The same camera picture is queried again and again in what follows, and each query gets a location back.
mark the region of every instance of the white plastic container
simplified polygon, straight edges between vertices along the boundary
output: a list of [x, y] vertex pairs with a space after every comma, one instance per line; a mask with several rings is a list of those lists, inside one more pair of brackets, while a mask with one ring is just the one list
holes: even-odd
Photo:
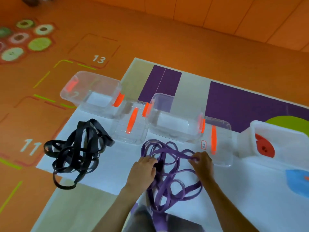
[[214, 165], [229, 167], [233, 164], [231, 125], [223, 120], [205, 117], [205, 128], [199, 152], [206, 151]]
[[124, 97], [121, 88], [118, 80], [79, 71], [64, 86], [60, 97], [80, 106], [85, 112], [112, 119]]
[[123, 101], [113, 120], [110, 136], [130, 144], [144, 143], [148, 132], [148, 124], [143, 116], [145, 104], [139, 101]]
[[[256, 135], [268, 140], [274, 148], [273, 158], [261, 155]], [[299, 168], [309, 171], [309, 137], [295, 130], [261, 121], [252, 121], [250, 127], [238, 134], [239, 157], [258, 157], [253, 162], [275, 168]]]
[[171, 112], [174, 97], [156, 93], [149, 104], [146, 120], [150, 132], [179, 142], [196, 141], [202, 133], [200, 131], [201, 110], [190, 109], [190, 116], [181, 112]]

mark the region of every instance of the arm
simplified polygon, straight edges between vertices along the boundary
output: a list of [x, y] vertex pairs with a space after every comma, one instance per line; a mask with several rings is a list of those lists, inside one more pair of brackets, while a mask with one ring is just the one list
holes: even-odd
[[189, 162], [214, 205], [222, 230], [224, 232], [258, 232], [215, 182], [213, 178], [213, 163], [207, 152], [197, 152], [193, 157], [196, 157], [198, 162], [195, 160], [189, 160]]
[[153, 165], [157, 162], [155, 158], [146, 156], [133, 164], [126, 185], [92, 232], [121, 232], [130, 210], [153, 182], [156, 174]]

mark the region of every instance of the gray pants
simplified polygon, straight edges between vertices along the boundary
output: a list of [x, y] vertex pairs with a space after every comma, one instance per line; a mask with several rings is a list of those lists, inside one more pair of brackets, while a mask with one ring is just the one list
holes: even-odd
[[[150, 209], [140, 205], [128, 220], [123, 232], [156, 232]], [[168, 232], [204, 232], [201, 225], [168, 215]]]

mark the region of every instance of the hand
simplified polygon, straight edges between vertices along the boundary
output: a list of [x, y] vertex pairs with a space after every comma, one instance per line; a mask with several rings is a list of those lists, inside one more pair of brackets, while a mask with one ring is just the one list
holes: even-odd
[[156, 168], [153, 166], [157, 162], [156, 158], [146, 156], [133, 164], [124, 188], [137, 199], [153, 182], [156, 175]]
[[213, 180], [214, 179], [214, 164], [211, 158], [204, 152], [196, 152], [192, 157], [196, 159], [189, 159], [189, 163], [194, 168], [198, 178], [202, 180]]

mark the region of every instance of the orange floor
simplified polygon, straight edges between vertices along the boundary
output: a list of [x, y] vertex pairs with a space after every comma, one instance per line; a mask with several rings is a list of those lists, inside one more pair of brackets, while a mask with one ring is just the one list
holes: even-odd
[[55, 29], [47, 50], [0, 63], [1, 231], [30, 231], [55, 190], [35, 165], [74, 112], [59, 93], [77, 71], [120, 80], [137, 57], [309, 106], [308, 53], [90, 0], [21, 7], [3, 26], [22, 19]]

